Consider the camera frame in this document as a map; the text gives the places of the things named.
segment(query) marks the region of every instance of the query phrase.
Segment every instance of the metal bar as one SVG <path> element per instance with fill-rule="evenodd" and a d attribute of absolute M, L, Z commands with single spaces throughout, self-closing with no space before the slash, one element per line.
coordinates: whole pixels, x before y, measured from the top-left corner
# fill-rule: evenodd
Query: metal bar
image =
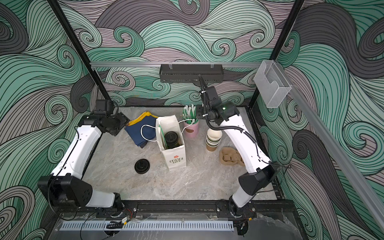
<path fill-rule="evenodd" d="M 87 68 L 89 74 L 91 75 L 93 81 L 98 86 L 101 94 L 106 100 L 111 100 L 111 97 L 109 96 L 107 90 L 105 89 L 99 75 L 95 70 L 91 68 L 90 59 L 88 58 L 88 55 L 85 53 L 83 47 L 80 44 L 79 39 L 76 37 L 68 19 L 65 17 L 65 14 L 63 10 L 61 9 L 59 3 L 57 0 L 47 0 L 49 5 L 51 6 L 51 9 L 53 10 L 54 14 L 56 15 L 57 19 L 59 20 L 61 26 L 63 27 L 64 31 L 67 33 L 69 40 L 73 44 L 77 54 L 80 56 L 80 59 L 83 61 L 85 67 Z"/>
<path fill-rule="evenodd" d="M 95 61 L 92 68 L 159 68 L 162 64 L 214 64 L 223 68 L 258 68 L 261 62 L 141 62 L 141 61 Z"/>
<path fill-rule="evenodd" d="M 283 47 L 285 40 L 288 38 L 288 35 L 291 32 L 293 24 L 296 21 L 297 15 L 299 14 L 303 3 L 304 0 L 295 0 L 295 3 L 292 6 L 291 12 L 288 15 L 288 18 L 284 24 L 284 27 L 281 31 L 281 34 L 276 42 L 275 48 L 273 49 L 269 60 L 276 60 L 279 56 L 281 48 Z"/>
<path fill-rule="evenodd" d="M 251 98 L 251 100 L 249 101 L 249 105 L 248 105 L 248 106 L 249 106 L 250 108 L 253 108 L 253 106 L 255 105 L 256 100 L 257 100 L 257 97 L 259 96 L 259 94 L 260 94 L 260 91 L 259 91 L 259 89 L 256 87 L 255 91 L 253 92 L 252 98 Z"/>
<path fill-rule="evenodd" d="M 261 148 L 261 150 L 267 155 L 268 155 L 268 151 L 264 145 L 264 141 L 262 139 L 262 136 L 260 134 L 260 131 L 259 129 L 257 128 L 257 125 L 256 125 L 256 120 L 255 120 L 255 116 L 253 115 L 252 113 L 252 109 L 251 108 L 245 108 L 246 112 L 247 112 L 247 116 L 249 118 L 249 122 L 251 123 L 251 127 L 252 127 L 252 130 L 253 130 L 253 133 L 255 134 L 255 138 L 256 138 L 256 141 L 259 145 L 259 147 Z"/>
<path fill-rule="evenodd" d="M 384 205 L 377 193 L 373 190 L 368 181 L 356 168 L 355 164 L 348 157 L 347 153 L 341 147 L 340 143 L 335 139 L 320 117 L 308 105 L 303 94 L 292 86 L 290 91 L 291 96 L 304 113 L 308 122 L 315 129 L 317 136 L 323 142 L 330 156 L 336 161 L 344 175 L 349 180 L 352 187 L 355 189 L 361 200 L 365 203 L 367 209 L 376 223 L 384 232 Z"/>

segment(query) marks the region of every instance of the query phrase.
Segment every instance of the straw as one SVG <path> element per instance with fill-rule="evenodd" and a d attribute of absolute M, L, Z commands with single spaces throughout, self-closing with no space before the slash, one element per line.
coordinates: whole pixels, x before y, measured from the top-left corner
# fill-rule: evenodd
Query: straw
<path fill-rule="evenodd" d="M 192 104 L 192 106 L 184 106 L 183 108 L 183 120 L 187 120 L 185 121 L 187 124 L 192 124 L 192 119 L 194 119 L 194 123 L 197 123 L 198 122 L 198 119 L 196 118 L 196 106 L 194 106 Z"/>

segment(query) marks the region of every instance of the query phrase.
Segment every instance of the brown paper cup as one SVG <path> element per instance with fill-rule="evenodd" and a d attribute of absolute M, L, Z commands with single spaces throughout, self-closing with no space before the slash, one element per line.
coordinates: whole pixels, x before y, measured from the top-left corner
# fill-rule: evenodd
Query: brown paper cup
<path fill-rule="evenodd" d="M 215 151 L 215 150 L 217 149 L 217 146 L 218 146 L 218 145 L 216 145 L 216 146 L 212 147 L 211 145 L 209 145 L 209 143 L 207 142 L 207 140 L 205 140 L 205 145 L 206 145 L 206 147 L 207 147 L 207 150 L 210 151 L 210 152 Z"/>

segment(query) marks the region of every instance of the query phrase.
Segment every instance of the bag handle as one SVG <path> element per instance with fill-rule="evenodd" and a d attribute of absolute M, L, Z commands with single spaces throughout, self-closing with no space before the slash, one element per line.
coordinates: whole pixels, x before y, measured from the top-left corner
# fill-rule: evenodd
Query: bag handle
<path fill-rule="evenodd" d="M 181 131 L 181 134 L 183 134 L 184 129 L 186 129 L 187 127 L 189 127 L 189 126 L 191 126 L 192 124 L 194 124 L 195 119 L 185 119 L 185 120 L 181 120 L 180 122 L 178 122 L 178 123 L 180 124 L 181 122 L 188 121 L 188 120 L 192 120 L 192 123 L 189 124 L 188 126 L 186 126 L 185 128 L 183 128 L 183 131 Z M 146 125 L 146 124 L 145 124 L 145 125 L 141 126 L 141 129 L 140 129 L 141 136 L 142 136 L 145 140 L 147 140 L 147 141 L 150 141 L 150 142 L 157 142 L 157 140 L 149 140 L 149 139 L 146 139 L 146 138 L 143 136 L 143 127 L 144 127 L 144 126 L 147 126 L 147 127 L 151 127 L 151 128 L 156 129 L 154 126 Z"/>

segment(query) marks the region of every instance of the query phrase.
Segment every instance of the black container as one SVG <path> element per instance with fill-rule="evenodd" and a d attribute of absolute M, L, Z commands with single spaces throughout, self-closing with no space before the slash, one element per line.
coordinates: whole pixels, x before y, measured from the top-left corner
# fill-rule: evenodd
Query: black container
<path fill-rule="evenodd" d="M 181 146 L 180 143 L 179 143 L 179 136 L 174 131 L 167 132 L 164 135 L 164 138 L 166 140 L 168 149 L 172 149 L 172 148 L 180 147 Z"/>

